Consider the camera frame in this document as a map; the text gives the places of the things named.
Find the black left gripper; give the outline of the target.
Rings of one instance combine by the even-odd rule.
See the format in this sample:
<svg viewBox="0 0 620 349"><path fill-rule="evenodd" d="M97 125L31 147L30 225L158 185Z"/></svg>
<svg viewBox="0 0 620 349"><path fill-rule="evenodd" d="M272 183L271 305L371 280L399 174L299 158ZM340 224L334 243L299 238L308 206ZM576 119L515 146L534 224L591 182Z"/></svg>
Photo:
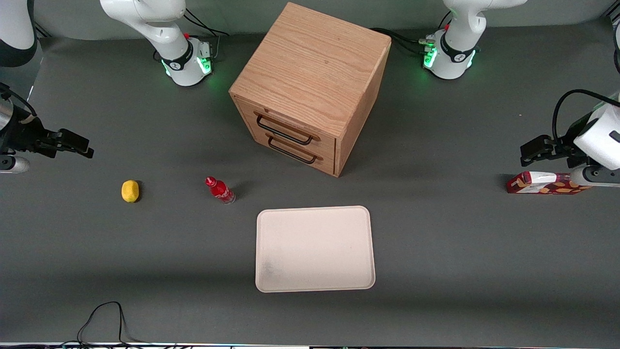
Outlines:
<svg viewBox="0 0 620 349"><path fill-rule="evenodd" d="M576 137L588 128L591 116L591 113L587 113L573 122L565 135L560 137L562 153L555 151L556 142L550 136L538 136L520 146L521 166L527 167L538 161L564 159L565 157L567 158L568 168L576 168L581 165L599 166L600 164L597 161L587 156L583 150L575 145Z"/></svg>

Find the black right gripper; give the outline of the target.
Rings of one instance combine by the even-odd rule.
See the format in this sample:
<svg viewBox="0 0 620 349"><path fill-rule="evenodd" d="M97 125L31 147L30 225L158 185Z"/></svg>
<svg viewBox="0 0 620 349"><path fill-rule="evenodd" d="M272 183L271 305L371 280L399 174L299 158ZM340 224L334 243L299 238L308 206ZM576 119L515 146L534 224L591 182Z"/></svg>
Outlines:
<svg viewBox="0 0 620 349"><path fill-rule="evenodd" d="M61 128L57 132L57 142L46 145L51 131L44 128L39 117L35 117L25 109L13 109L7 125L1 129L1 154L11 155L14 152L39 153L45 157L55 152L77 153L87 159L92 159L94 150L89 147L89 140Z"/></svg>

